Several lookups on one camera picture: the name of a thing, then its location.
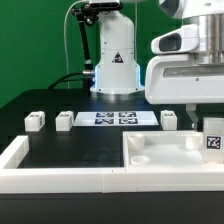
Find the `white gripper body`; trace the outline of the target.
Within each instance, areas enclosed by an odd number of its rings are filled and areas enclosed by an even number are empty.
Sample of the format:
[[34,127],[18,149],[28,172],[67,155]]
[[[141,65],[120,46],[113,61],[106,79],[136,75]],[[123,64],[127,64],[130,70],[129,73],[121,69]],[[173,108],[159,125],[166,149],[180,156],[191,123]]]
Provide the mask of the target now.
[[147,65],[150,104],[224,103],[224,65],[197,65],[190,54],[156,56]]

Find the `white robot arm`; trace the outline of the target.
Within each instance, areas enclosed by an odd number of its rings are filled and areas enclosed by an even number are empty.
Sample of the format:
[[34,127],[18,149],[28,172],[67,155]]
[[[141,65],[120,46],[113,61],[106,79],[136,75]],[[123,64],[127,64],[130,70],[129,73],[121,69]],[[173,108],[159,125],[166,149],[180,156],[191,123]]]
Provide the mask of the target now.
[[114,99],[139,91],[151,104],[184,104],[192,119],[198,104],[224,103],[224,0],[157,0],[159,8],[182,26],[155,38],[155,56],[140,83],[134,24],[120,13],[122,0],[81,0],[72,14],[80,30],[100,23],[100,61],[91,63],[82,40],[85,66],[95,75],[94,96]]

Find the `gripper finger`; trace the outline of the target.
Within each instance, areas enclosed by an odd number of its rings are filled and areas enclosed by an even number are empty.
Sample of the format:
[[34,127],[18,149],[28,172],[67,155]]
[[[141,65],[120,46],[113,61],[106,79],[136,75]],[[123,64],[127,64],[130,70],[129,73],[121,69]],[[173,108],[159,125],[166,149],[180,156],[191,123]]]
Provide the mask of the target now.
[[196,130],[197,126],[198,126],[198,116],[196,114],[196,108],[197,108],[196,104],[187,104],[186,105],[186,112],[192,121],[192,128],[194,130]]

